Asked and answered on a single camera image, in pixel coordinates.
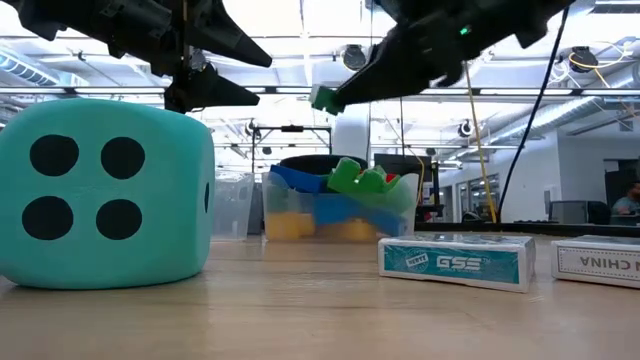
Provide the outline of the silver ceiling duct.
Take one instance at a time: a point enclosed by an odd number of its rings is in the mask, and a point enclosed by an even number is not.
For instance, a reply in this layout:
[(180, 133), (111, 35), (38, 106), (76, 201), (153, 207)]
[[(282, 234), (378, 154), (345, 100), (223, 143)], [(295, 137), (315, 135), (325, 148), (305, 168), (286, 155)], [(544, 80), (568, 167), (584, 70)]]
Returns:
[[(549, 129), (572, 123), (600, 111), (625, 111), (626, 107), (640, 110), (640, 97), (621, 99), (618, 97), (589, 96), (571, 100), (563, 104), (548, 105), (536, 112), (530, 129), (530, 135), (534, 132), (546, 132)], [(522, 137), (529, 119), (530, 116), (526, 115), (500, 131), (493, 133), (489, 142), (495, 144), (512, 138)]]

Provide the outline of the small dark green toy block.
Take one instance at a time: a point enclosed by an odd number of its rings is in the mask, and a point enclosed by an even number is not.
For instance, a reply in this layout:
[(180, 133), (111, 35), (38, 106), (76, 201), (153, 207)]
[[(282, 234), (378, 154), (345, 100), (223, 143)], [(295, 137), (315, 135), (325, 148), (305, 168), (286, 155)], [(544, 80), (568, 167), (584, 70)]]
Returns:
[(315, 110), (337, 116), (345, 109), (336, 101), (336, 91), (323, 85), (314, 85), (309, 94), (309, 102)]

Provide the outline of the long dark blue toy block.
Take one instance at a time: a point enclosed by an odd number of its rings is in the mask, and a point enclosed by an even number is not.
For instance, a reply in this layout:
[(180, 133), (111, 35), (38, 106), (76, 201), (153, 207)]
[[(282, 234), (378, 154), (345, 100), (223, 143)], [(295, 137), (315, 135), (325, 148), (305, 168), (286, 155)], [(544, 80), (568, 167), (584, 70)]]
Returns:
[(328, 191), (326, 176), (309, 174), (280, 165), (272, 165), (270, 172), (279, 175), (289, 188), (299, 192), (319, 194)]

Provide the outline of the clear plastic bin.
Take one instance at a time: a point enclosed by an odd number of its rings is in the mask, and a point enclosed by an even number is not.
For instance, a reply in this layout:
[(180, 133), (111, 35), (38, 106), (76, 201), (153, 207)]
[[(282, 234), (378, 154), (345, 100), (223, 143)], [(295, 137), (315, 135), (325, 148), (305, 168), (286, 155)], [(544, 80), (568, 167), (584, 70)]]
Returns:
[(215, 178), (214, 241), (244, 241), (248, 235), (254, 175), (219, 169)]
[[(352, 198), (363, 205), (377, 208), (377, 205), (380, 202), (380, 198), (383, 194), (356, 194), (354, 196), (349, 196), (347, 194), (342, 193), (319, 193), (319, 194), (340, 194)], [(263, 209), (264, 209), (264, 224), (265, 218), (268, 213), (280, 213), (280, 212), (297, 212), (297, 213), (310, 213), (312, 216), (312, 198), (314, 195), (311, 193), (303, 193), (292, 188), (289, 188), (284, 180), (277, 174), (274, 173), (264, 173), (262, 175), (262, 196), (263, 196)], [(403, 235), (399, 236), (407, 236), (414, 233), (415, 226), (415, 214), (414, 210), (412, 210), (407, 216), (400, 215), (405, 218), (407, 223), (407, 230)], [(322, 238), (319, 236), (319, 228), (322, 225), (317, 225), (315, 223), (316, 231), (313, 235), (303, 237), (299, 240), (291, 240), (291, 241), (273, 241), (273, 242), (296, 242), (296, 241), (315, 241), (315, 240), (326, 240), (329, 242), (346, 242), (346, 241), (330, 241), (328, 239)], [(398, 237), (398, 236), (390, 236), (383, 234), (377, 230), (377, 238), (373, 241), (375, 242), (380, 238), (384, 237)]]

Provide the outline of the green two-stud toy block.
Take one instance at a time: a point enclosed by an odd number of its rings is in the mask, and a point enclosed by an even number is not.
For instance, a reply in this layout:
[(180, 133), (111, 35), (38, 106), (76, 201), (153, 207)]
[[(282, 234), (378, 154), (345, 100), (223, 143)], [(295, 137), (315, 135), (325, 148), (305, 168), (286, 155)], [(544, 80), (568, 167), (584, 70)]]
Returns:
[(398, 175), (387, 183), (387, 174), (379, 165), (362, 169), (357, 161), (344, 157), (330, 173), (327, 188), (343, 194), (385, 194), (400, 180)]

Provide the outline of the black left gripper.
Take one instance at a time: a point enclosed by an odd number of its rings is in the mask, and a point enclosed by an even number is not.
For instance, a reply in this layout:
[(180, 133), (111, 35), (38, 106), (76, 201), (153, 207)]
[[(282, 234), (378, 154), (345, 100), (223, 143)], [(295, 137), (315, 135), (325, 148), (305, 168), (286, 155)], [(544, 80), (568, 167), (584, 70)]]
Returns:
[(268, 68), (272, 57), (228, 14), (223, 0), (2, 0), (20, 24), (52, 41), (68, 29), (151, 65), (155, 75), (175, 75), (164, 108), (177, 113), (217, 106), (255, 106), (258, 95), (192, 60), (187, 21), (192, 8), (192, 45), (250, 65)]

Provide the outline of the black monitor screen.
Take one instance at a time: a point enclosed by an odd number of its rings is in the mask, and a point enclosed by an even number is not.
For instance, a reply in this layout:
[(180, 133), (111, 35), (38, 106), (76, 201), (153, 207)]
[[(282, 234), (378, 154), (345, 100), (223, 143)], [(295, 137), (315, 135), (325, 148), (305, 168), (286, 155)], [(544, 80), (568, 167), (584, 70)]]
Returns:
[(407, 216), (414, 210), (416, 222), (427, 222), (441, 212), (440, 202), (434, 199), (438, 180), (429, 156), (377, 153), (374, 155), (374, 163), (388, 174), (399, 175), (399, 181), (411, 182), (417, 186), (416, 205), (404, 213), (395, 214)]

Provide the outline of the teal playing card deck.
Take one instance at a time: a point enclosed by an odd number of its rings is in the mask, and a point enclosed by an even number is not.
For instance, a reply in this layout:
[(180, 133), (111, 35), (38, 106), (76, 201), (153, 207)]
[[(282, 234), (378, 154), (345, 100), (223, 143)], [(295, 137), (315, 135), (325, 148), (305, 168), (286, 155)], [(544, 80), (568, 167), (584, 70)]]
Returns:
[(529, 236), (425, 233), (378, 242), (383, 277), (526, 293), (535, 261)]

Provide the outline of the grey cabinet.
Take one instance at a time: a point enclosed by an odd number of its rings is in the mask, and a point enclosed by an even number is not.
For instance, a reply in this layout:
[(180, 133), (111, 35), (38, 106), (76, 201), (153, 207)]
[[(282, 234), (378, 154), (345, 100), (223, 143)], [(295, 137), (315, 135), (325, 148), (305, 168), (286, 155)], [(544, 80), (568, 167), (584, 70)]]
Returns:
[(549, 221), (558, 224), (586, 224), (588, 202), (582, 200), (553, 201), (548, 210)]

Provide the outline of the person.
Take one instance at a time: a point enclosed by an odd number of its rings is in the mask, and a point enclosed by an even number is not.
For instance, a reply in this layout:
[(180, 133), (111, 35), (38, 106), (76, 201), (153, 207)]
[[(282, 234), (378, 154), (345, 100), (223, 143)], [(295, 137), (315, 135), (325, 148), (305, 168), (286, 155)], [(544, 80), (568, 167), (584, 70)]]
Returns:
[(613, 215), (637, 215), (640, 213), (640, 181), (629, 185), (626, 194), (612, 206)]

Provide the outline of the teal foam die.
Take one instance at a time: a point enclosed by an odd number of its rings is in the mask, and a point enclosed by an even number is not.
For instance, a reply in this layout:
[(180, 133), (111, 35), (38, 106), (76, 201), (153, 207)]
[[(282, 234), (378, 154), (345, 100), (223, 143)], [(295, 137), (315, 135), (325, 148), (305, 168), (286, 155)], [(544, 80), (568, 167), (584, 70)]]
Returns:
[(76, 98), (0, 130), (0, 275), (29, 287), (178, 281), (209, 252), (211, 134), (167, 110)]

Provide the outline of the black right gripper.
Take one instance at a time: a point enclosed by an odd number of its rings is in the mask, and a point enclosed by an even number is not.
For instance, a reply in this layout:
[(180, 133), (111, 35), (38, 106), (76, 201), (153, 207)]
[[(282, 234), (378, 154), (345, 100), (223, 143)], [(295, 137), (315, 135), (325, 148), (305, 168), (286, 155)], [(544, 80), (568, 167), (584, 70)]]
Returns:
[(338, 105), (417, 95), (460, 80), (459, 31), (444, 8), (399, 4), (396, 21), (397, 29), (371, 48), (365, 66), (337, 88)]

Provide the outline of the white playing card deck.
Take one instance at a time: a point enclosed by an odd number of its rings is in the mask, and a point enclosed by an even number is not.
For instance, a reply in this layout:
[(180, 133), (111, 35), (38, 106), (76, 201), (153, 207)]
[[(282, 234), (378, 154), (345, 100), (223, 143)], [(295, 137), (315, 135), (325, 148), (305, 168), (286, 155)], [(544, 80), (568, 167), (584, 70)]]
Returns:
[(552, 241), (551, 272), (560, 280), (640, 289), (640, 238), (583, 235)]

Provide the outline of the white building column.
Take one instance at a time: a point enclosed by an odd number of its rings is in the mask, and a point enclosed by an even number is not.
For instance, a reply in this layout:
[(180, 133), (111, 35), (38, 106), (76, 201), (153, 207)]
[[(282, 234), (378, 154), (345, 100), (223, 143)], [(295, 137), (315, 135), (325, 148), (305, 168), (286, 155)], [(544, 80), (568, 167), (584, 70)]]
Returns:
[(370, 110), (368, 104), (347, 106), (334, 123), (332, 152), (367, 160), (370, 141)]

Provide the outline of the black gantry frame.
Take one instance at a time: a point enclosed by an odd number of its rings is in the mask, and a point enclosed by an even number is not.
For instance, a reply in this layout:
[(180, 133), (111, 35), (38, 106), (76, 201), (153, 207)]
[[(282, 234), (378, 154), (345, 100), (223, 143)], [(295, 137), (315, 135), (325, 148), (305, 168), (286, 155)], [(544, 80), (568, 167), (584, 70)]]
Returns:
[[(303, 126), (303, 125), (281, 125), (281, 126), (259, 126), (261, 131), (265, 130), (266, 133), (262, 136), (262, 140), (265, 140), (273, 131), (279, 131), (282, 133), (302, 133), (305, 131), (312, 132), (327, 148), (330, 155), (333, 154), (333, 136), (332, 129), (329, 126)], [(324, 131), (328, 134), (328, 141), (318, 134), (319, 131)], [(255, 138), (251, 138), (251, 172), (255, 173), (256, 170), (256, 146), (257, 142)]]

